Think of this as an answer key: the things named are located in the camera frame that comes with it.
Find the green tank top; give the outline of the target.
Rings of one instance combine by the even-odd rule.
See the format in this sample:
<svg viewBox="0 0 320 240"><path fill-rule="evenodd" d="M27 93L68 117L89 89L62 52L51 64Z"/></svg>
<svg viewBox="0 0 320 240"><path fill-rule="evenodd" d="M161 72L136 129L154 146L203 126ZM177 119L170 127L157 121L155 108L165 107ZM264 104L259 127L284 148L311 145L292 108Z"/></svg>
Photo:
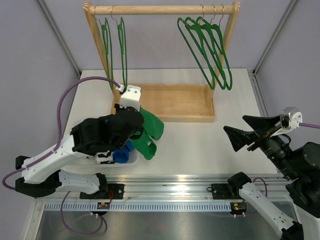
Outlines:
<svg viewBox="0 0 320 240"><path fill-rule="evenodd" d="M140 113L144 118L143 133L137 139L130 139L130 142L146 160L151 160L157 151L154 140L158 141L162 137L165 125L157 116L142 107Z"/></svg>

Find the black white striped tank top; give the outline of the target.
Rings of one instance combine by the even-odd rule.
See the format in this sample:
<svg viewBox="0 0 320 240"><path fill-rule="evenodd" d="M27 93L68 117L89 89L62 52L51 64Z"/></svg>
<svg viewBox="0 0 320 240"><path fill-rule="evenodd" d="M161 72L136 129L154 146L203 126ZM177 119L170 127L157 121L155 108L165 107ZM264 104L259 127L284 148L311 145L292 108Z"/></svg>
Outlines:
<svg viewBox="0 0 320 240"><path fill-rule="evenodd" d="M95 160L100 165L112 165L115 164L113 160L113 152L100 152L95 156Z"/></svg>

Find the blue tank top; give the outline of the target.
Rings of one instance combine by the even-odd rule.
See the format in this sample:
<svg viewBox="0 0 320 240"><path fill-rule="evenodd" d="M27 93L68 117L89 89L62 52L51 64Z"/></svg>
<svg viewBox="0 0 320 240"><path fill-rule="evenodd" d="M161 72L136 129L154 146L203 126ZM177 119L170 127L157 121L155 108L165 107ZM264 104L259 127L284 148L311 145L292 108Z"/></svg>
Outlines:
<svg viewBox="0 0 320 240"><path fill-rule="evenodd" d="M102 125L103 131L102 131L101 139L106 149L106 151L103 151L103 153L111 151L113 152L112 157L115 164L126 164L130 158L130 152L132 152L135 148L133 147L133 145L129 140L126 141L123 147L114 147L110 143L110 133L111 133L110 118L111 117L112 115L109 115L108 118L104 119L104 122Z"/></svg>

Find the green hanger with blue top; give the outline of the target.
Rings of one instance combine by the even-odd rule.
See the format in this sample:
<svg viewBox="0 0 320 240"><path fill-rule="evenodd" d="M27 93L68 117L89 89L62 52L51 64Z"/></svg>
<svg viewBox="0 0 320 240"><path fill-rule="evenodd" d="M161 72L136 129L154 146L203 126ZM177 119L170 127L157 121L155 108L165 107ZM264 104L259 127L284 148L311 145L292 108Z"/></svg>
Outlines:
<svg viewBox="0 0 320 240"><path fill-rule="evenodd" d="M233 76L219 24L207 21L204 16L178 18L178 30L191 52L209 88L231 90Z"/></svg>

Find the green hanger with striped top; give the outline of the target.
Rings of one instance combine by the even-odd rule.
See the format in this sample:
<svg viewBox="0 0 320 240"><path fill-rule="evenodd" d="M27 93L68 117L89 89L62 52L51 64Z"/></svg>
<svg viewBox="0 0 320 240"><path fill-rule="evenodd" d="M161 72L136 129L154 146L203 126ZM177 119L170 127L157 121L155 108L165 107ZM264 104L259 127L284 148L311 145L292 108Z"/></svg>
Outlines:
<svg viewBox="0 0 320 240"><path fill-rule="evenodd" d="M233 76L230 70L230 65L228 62L228 58L226 55L226 48L225 48L225 44L223 43L223 35L222 35L222 31L220 28L220 22L217 25L216 23L212 23L212 22L208 22L207 20L204 19L204 16L202 17L198 17L196 19L196 23L198 24L198 30L201 32L201 34L199 35L199 40L200 40L200 48L199 51L202 54L205 62L207 63L208 69L210 71L211 74L211 80L209 80L209 78L207 77L207 75L205 74L205 72L203 71L203 67L200 65L199 68L201 70L201 72L203 73L203 76L209 86L209 88L211 90L215 89L216 83L218 83L218 85L220 86L220 88L222 90L231 90L233 87ZM208 55L206 54L205 51L205 45L206 44L211 57L215 63L215 66L217 67L218 73L220 74L220 76L222 77L223 82L221 83L221 81L219 80L218 74L215 73L213 67L210 64L210 60ZM225 61L226 63L226 68L229 74L229 83L227 83L227 77L226 74L223 70L223 66L222 66L222 60L220 60L220 56L222 57L222 59Z"/></svg>

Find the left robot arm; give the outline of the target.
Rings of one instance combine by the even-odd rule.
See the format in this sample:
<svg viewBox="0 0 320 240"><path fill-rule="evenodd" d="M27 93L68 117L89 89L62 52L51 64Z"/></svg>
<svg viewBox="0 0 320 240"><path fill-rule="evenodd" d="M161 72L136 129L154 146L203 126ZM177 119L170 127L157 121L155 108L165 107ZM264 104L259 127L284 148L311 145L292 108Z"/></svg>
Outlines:
<svg viewBox="0 0 320 240"><path fill-rule="evenodd" d="M143 115L133 107L119 107L115 114L85 119L43 153L18 156L15 167L21 171L21 177L15 180L14 190L33 198L55 192L79 192L82 199L103 199L109 191L104 174L70 173L63 167L103 153L109 156L124 148L129 139L138 138L136 132L143 130L143 123Z"/></svg>

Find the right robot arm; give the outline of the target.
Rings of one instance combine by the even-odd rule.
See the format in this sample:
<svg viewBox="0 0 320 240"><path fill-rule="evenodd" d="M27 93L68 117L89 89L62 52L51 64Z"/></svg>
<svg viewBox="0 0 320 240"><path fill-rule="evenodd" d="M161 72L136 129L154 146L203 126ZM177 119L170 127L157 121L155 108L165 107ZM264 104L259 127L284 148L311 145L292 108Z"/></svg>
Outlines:
<svg viewBox="0 0 320 240"><path fill-rule="evenodd" d="M307 142L292 150L280 136L303 126L302 114L282 113L273 117L244 115L253 129L244 131L224 126L234 151L245 145L248 151L260 149L290 181L285 186L298 217L294 220L279 210L243 172L227 180L227 193L252 205L270 224L281 240L318 240L320 238L320 146Z"/></svg>

